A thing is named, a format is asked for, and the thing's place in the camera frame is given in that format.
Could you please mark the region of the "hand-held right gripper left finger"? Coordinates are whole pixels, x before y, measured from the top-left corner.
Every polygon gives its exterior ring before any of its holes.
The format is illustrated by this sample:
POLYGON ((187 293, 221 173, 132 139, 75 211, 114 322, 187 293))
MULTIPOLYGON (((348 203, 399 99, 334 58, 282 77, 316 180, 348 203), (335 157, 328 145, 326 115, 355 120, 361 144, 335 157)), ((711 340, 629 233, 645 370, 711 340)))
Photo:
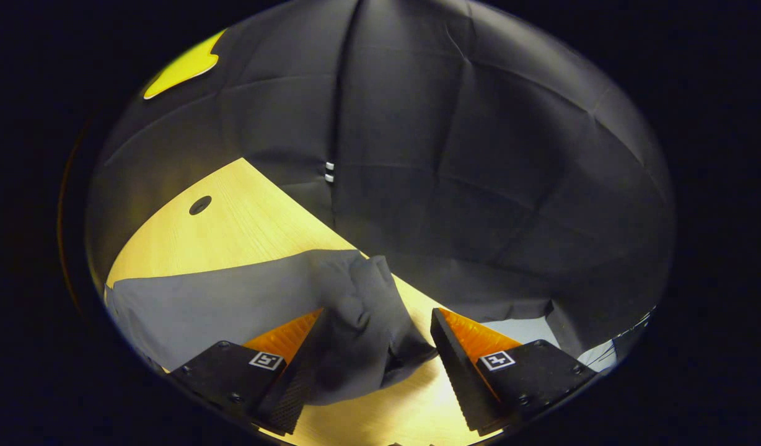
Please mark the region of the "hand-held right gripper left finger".
POLYGON ((314 382, 325 310, 296 317, 252 341, 218 341, 169 373, 215 412, 249 429, 293 434, 314 382))

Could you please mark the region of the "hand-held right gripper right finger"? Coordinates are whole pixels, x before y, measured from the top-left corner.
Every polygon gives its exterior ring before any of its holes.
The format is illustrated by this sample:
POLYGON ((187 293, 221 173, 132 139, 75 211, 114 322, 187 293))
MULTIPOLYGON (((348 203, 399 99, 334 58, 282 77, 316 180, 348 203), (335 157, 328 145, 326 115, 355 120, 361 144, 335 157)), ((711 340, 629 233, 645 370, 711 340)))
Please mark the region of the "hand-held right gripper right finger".
POLYGON ((572 397, 597 372, 549 341, 522 343, 435 308, 429 327, 467 427, 517 432, 572 397))

